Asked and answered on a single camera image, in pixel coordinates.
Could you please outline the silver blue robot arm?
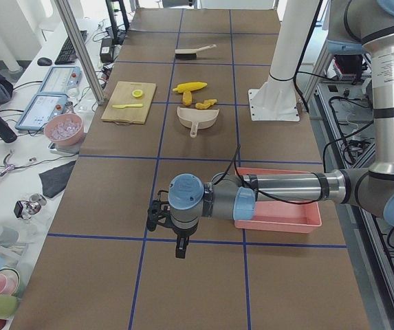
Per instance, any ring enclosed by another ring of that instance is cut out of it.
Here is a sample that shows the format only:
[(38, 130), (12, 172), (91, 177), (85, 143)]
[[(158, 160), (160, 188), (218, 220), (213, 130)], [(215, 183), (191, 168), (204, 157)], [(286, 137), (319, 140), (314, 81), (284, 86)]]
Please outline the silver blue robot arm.
[(334, 56), (367, 57), (371, 71), (355, 70), (348, 94), (340, 83), (320, 82), (314, 97), (344, 167), (308, 173), (231, 162), (208, 182), (176, 176), (159, 211), (176, 234), (176, 257), (185, 257), (202, 218), (308, 234), (322, 223), (320, 201), (359, 207), (394, 227), (394, 1), (332, 1), (325, 45)]

